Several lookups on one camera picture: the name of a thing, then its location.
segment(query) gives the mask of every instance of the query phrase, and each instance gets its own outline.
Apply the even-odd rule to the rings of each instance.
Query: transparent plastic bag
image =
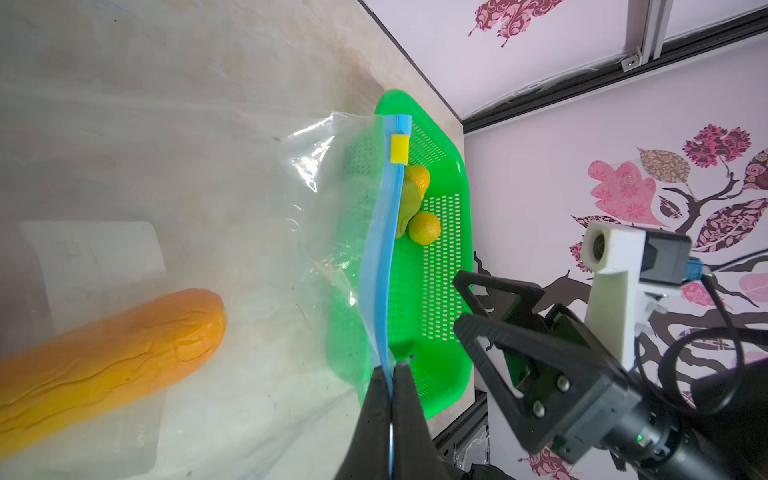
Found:
[[[349,152],[375,124],[1,87],[0,362],[186,288],[222,297],[227,332],[186,379],[41,440],[0,478],[332,477],[368,380],[339,377],[328,335],[334,299],[360,315],[343,262],[363,239],[340,243],[339,225]],[[380,177],[358,180],[375,200]]]

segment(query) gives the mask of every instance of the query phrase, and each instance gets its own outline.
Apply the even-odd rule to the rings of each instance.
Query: blue connector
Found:
[[[684,280],[700,280],[704,272],[704,262],[698,258],[688,257],[688,266],[685,268]]]

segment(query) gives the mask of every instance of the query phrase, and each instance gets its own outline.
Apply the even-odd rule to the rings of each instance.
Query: camera lens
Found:
[[[603,255],[605,254],[605,237],[602,233],[594,239],[594,243],[592,244],[592,254],[598,262],[602,260]]]

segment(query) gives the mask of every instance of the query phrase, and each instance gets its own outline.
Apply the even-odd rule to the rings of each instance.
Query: green basket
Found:
[[[410,362],[424,414],[430,418],[462,396],[472,370],[471,361],[453,334],[454,321],[469,308],[452,285],[458,270],[472,270],[469,185],[456,146],[408,94],[387,91],[376,114],[411,115],[408,163],[429,170],[431,182],[422,210],[434,213],[442,228],[440,238],[427,247],[413,242],[407,234],[398,239],[389,279],[389,348],[396,361]],[[362,180],[356,178],[367,175],[368,182],[380,180],[380,175],[371,175],[381,170],[384,159],[379,152],[383,152],[383,142],[383,129],[376,122],[350,149],[340,237],[360,238],[360,230],[367,228],[359,214],[361,202],[365,210],[370,207],[365,202],[375,199],[362,198],[362,194],[355,201],[348,199],[361,191]],[[341,243],[348,249],[361,248],[359,244]],[[359,271],[359,264],[348,265],[347,270]],[[356,290],[355,276],[350,277],[350,283]],[[371,373],[367,335],[359,312],[350,308],[349,296],[339,289],[333,292],[328,360],[341,379],[367,387]]]

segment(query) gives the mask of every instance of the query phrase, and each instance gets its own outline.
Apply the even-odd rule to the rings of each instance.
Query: yellow fruit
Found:
[[[408,222],[416,215],[422,206],[422,197],[419,193],[419,187],[411,180],[402,182],[402,195],[400,196],[400,210],[397,213],[397,234],[395,238],[400,238],[406,233]]]
[[[429,212],[418,212],[408,224],[408,235],[420,245],[429,245],[440,237],[440,220]]]
[[[182,290],[2,360],[0,460],[181,381],[226,325],[216,293]]]
[[[424,193],[429,188],[429,170],[423,165],[409,165],[406,167],[406,179],[413,180],[419,186],[419,192],[424,200]]]

